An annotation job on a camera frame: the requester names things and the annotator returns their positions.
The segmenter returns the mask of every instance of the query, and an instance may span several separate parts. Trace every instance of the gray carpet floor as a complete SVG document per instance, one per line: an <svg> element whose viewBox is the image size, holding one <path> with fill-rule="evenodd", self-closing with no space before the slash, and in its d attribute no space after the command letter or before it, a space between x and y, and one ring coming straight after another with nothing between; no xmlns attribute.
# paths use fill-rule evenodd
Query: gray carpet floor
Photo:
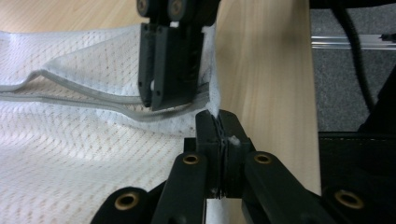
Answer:
<svg viewBox="0 0 396 224"><path fill-rule="evenodd" d="M360 35L396 33L396 4L348 10ZM311 10L312 35L344 35L329 9ZM313 49L318 130L355 132L369 112L356 79L348 49ZM363 62L370 92L378 92L396 64L396 50L364 50Z"/></svg>

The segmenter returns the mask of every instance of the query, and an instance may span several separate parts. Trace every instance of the black cable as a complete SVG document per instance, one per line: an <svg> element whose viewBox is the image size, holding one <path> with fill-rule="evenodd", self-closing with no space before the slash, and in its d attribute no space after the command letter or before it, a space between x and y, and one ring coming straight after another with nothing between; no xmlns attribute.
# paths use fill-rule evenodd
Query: black cable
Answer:
<svg viewBox="0 0 396 224"><path fill-rule="evenodd" d="M344 32L346 33L346 36L349 40L352 50L353 64L355 66L356 77L361 87L361 93L368 110L372 112L375 104L371 97L367 79L364 74L363 61L361 57L361 41L359 40L355 25L353 24L352 19L350 19L347 10L343 7L340 0L327 0L327 2L332 9L332 14L343 27Z"/></svg>

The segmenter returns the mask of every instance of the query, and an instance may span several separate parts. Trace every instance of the white mesh fabric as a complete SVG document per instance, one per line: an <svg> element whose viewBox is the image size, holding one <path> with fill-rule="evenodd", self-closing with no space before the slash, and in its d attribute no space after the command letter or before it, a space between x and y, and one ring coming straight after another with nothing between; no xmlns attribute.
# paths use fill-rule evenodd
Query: white mesh fabric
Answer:
<svg viewBox="0 0 396 224"><path fill-rule="evenodd" d="M195 114L219 110L214 28L205 32L200 83L209 82L209 93L163 113L38 77L121 100L138 96L136 26L0 33L0 91L12 91L0 93L0 222L88 223L115 190L162 183L183 138L195 135ZM223 204L208 204L208 223L226 222Z"/></svg>

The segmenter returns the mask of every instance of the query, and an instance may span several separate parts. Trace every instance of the light wood surface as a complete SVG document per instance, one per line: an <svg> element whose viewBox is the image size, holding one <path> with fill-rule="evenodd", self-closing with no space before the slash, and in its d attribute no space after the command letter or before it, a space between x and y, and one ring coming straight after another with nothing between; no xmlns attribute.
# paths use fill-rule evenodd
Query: light wood surface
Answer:
<svg viewBox="0 0 396 224"><path fill-rule="evenodd" d="M0 0L0 30L126 26L143 21L134 4L135 0ZM222 0L217 62L221 107L238 116L258 150L277 155L306 188L319 192L309 22L307 0ZM242 222L233 215L233 222Z"/></svg>

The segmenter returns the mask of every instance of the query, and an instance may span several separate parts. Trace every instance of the brass screw hole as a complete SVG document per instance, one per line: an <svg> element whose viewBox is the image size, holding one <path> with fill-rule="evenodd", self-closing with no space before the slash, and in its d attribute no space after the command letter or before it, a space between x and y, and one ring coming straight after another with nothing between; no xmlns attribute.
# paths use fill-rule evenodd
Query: brass screw hole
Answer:
<svg viewBox="0 0 396 224"><path fill-rule="evenodd" d="M334 197L340 204L348 208L362 209L364 207L363 200L353 192L341 189L334 193Z"/></svg>
<svg viewBox="0 0 396 224"><path fill-rule="evenodd" d="M197 156L194 155L189 155L183 158L183 162L188 164L188 165L193 165L198 163L199 159Z"/></svg>
<svg viewBox="0 0 396 224"><path fill-rule="evenodd" d="M139 0L137 3L137 8L139 9L139 11L144 11L146 9L146 0Z"/></svg>
<svg viewBox="0 0 396 224"><path fill-rule="evenodd" d="M272 161L270 157L268 157L267 155L263 155L263 154L255 156L254 160L261 164L269 164Z"/></svg>
<svg viewBox="0 0 396 224"><path fill-rule="evenodd" d="M182 3L181 0L174 0L172 3L171 12L173 15L178 15L181 11Z"/></svg>
<svg viewBox="0 0 396 224"><path fill-rule="evenodd" d="M138 203L139 195L136 192L129 192L119 196L114 205L117 209L125 211L135 207Z"/></svg>

